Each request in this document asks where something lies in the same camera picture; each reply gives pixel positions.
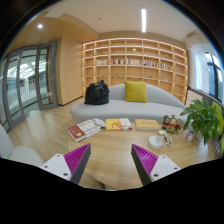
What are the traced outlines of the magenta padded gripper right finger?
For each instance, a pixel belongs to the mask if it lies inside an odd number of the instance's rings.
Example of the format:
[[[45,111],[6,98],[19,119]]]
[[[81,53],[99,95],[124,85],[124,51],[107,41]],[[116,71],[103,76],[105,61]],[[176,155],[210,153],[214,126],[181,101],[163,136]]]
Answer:
[[[135,144],[132,145],[131,155],[143,186],[180,170],[166,155],[156,156]]]

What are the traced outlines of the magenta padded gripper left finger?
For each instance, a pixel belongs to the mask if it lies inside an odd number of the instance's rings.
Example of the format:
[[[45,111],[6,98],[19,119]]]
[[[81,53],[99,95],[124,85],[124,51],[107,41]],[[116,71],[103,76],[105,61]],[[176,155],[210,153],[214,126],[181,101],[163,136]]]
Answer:
[[[86,144],[62,155],[56,154],[41,168],[72,183],[78,184],[91,154],[91,145]]]

